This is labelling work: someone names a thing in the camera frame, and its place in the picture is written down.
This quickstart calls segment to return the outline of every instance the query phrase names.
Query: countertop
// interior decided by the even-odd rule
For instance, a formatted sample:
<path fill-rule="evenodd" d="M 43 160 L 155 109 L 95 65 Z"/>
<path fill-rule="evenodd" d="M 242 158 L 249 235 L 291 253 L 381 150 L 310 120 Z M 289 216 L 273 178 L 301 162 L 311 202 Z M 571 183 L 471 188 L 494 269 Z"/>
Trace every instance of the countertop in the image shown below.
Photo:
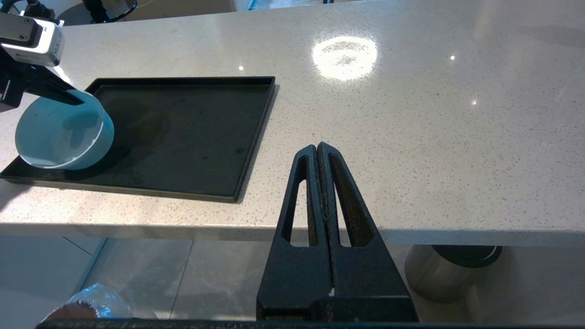
<path fill-rule="evenodd" d="M 276 100 L 237 204 L 2 181 L 0 231 L 269 241 L 295 153 L 325 141 L 388 243 L 583 246 L 583 18 L 582 1 L 398 0 L 65 27 L 77 88 L 276 76 Z M 2 168 L 33 99 L 0 114 Z"/>

